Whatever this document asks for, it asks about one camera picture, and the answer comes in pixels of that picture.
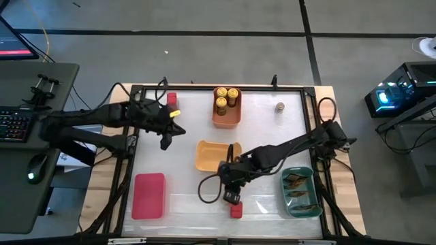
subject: white tabletop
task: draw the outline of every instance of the white tabletop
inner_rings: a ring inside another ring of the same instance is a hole
[[[141,131],[136,150],[123,236],[148,237],[227,237],[227,238],[320,238],[319,218],[294,218],[285,211],[280,174],[263,176],[242,188],[243,217],[230,218],[230,208],[219,199],[202,203],[198,183],[210,172],[195,167],[196,146],[200,140],[219,143],[239,142],[243,152],[267,144],[280,144],[306,133],[300,93],[243,92],[242,119],[235,129],[217,129],[212,124],[211,91],[177,92],[181,115],[175,121],[186,135],[173,137],[166,151],[159,148],[160,137]],[[154,91],[147,97],[154,98]],[[275,105],[285,104],[282,114]],[[309,151],[289,157],[284,167],[311,167]],[[156,220],[133,220],[131,207],[134,176],[163,173],[166,177],[166,213]],[[216,197],[219,180],[202,186],[204,199]]]

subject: green tray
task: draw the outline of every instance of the green tray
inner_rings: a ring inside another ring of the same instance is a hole
[[[296,174],[308,178],[303,184],[295,189],[285,189],[287,182],[286,177],[290,174]],[[309,169],[308,167],[290,167],[281,172],[281,189],[283,191],[283,198],[285,200],[285,209],[289,215],[296,218],[311,218],[318,217],[322,214],[322,208],[319,206],[310,210],[296,210],[296,208],[301,205],[318,204],[312,175],[313,170]],[[292,191],[308,191],[308,193],[300,197],[290,197],[287,195]]]

